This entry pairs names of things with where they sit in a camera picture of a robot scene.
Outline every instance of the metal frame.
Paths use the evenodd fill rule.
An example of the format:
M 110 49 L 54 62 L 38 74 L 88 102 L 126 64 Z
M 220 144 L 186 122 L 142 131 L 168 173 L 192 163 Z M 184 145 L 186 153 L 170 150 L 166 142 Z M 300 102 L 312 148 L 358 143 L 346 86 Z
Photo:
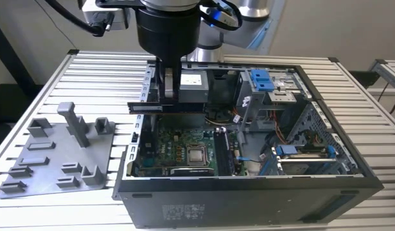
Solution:
M 374 71 L 395 88 L 395 60 L 374 60 L 369 71 Z
M 98 117 L 106 113 L 110 121 L 117 122 L 112 158 L 108 164 L 108 182 L 104 190 L 84 193 L 61 193 L 46 196 L 25 197 L 16 200 L 0 200 L 0 227 L 12 230 L 68 229 L 69 231 L 97 228 L 130 230 L 133 224 L 124 211 L 122 204 L 110 198 L 118 178 L 116 171 L 130 140 L 130 127 L 134 118 L 126 115 L 126 100 L 138 97 L 138 86 L 145 70 L 145 61 L 153 56 L 141 53 L 80 51 L 68 55 L 42 91 L 34 99 L 26 113 L 13 127 L 0 146 L 0 184 L 5 179 L 5 170 L 13 164 L 24 143 L 25 125 L 32 116 L 45 116 L 50 123 L 60 121 L 53 116 L 52 106 L 68 99 L 76 103 L 76 114 Z M 297 230 L 340 229 L 346 231 L 395 230 L 395 123 L 389 115 L 360 90 L 358 83 L 326 58 L 272 57 L 226 55 L 232 63 L 273 63 L 300 65 L 308 75 L 322 100 L 350 138 L 373 173 L 384 183 L 385 189 L 369 200 L 361 202 L 336 220 L 325 224 L 276 226 L 245 226 L 210 228 L 212 230 Z

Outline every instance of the blue clip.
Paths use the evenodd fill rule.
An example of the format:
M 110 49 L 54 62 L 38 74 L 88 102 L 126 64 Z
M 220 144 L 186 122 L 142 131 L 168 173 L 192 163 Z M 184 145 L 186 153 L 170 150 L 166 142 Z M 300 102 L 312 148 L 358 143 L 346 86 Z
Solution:
M 334 158 L 336 157 L 336 150 L 330 145 L 326 146 L 326 151 L 328 151 L 328 158 Z
M 249 161 L 250 160 L 250 159 L 248 159 L 246 157 L 242 157 L 242 156 L 237 156 L 236 159 L 241 160 L 241 161 Z
M 273 82 L 269 80 L 269 75 L 265 70 L 250 70 L 250 79 L 254 83 L 257 91 L 272 92 L 274 90 Z

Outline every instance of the white wall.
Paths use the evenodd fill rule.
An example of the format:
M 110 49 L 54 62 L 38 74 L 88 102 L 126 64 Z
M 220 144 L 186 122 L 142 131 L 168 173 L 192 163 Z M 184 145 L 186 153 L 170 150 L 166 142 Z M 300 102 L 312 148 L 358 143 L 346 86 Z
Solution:
M 395 0 L 286 0 L 269 55 L 332 56 L 348 70 L 395 59 Z

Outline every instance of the wire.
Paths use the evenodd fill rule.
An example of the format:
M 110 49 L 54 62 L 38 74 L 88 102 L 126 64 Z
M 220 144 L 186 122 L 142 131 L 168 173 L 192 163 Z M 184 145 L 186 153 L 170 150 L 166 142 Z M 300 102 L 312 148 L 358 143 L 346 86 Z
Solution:
M 250 161 L 250 162 L 256 162 L 256 163 L 262 163 L 261 161 L 248 159 L 246 157 L 242 157 L 242 156 L 237 156 L 236 159 L 240 160 L 240 161 Z
M 210 123 L 210 124 L 213 124 L 213 125 L 218 125 L 218 126 L 224 126 L 224 125 L 230 125 L 232 123 L 217 123 L 217 122 L 214 122 L 214 121 L 210 121 L 209 119 L 206 119 L 206 117 L 204 117 L 204 119 L 205 119 L 205 121 L 208 122 L 208 123 Z
M 381 91 L 381 94 L 380 94 L 378 97 L 377 97 L 377 101 L 381 99 L 381 96 L 382 96 L 382 94 L 384 94 L 384 91 L 385 91 L 386 87 L 388 87 L 388 83 L 385 84 L 384 89 L 382 89 L 382 91 Z
M 389 114 L 392 114 L 392 112 L 395 112 L 395 104 L 393 104 L 393 106 L 390 108 Z
M 277 121 L 276 121 L 274 111 L 272 111 L 272 115 L 273 115 L 273 119 L 274 119 L 274 133 L 276 133 L 276 136 L 278 137 L 281 143 L 286 144 L 286 142 L 284 141 L 282 133 L 281 133 L 280 128 L 278 128 Z
M 88 25 L 82 22 L 68 10 L 60 5 L 56 0 L 44 0 L 46 4 L 53 8 L 53 10 L 70 22 L 73 23 L 80 29 L 86 31 L 94 36 L 102 36 L 104 29 L 101 28 L 100 24 L 96 26 Z
M 317 134 L 313 136 L 313 141 L 314 141 L 316 143 L 320 143 L 320 142 L 318 142 L 318 136 L 317 136 Z
M 49 13 L 45 11 L 45 9 L 42 8 L 42 6 L 40 5 L 40 3 L 37 2 L 37 0 L 34 0 L 36 4 L 38 5 L 38 7 L 41 8 L 42 12 L 45 13 L 45 15 L 48 16 L 49 20 L 53 23 L 53 26 L 56 27 L 56 29 L 58 30 L 58 32 L 62 34 L 62 36 L 66 38 L 66 40 L 69 41 L 70 45 L 73 46 L 74 49 L 77 49 L 76 45 L 73 44 L 73 42 L 69 40 L 68 36 L 64 34 L 64 32 L 60 30 L 58 26 L 56 25 Z
M 237 113 L 236 107 L 233 107 L 232 113 L 234 115 L 240 116 L 238 113 Z

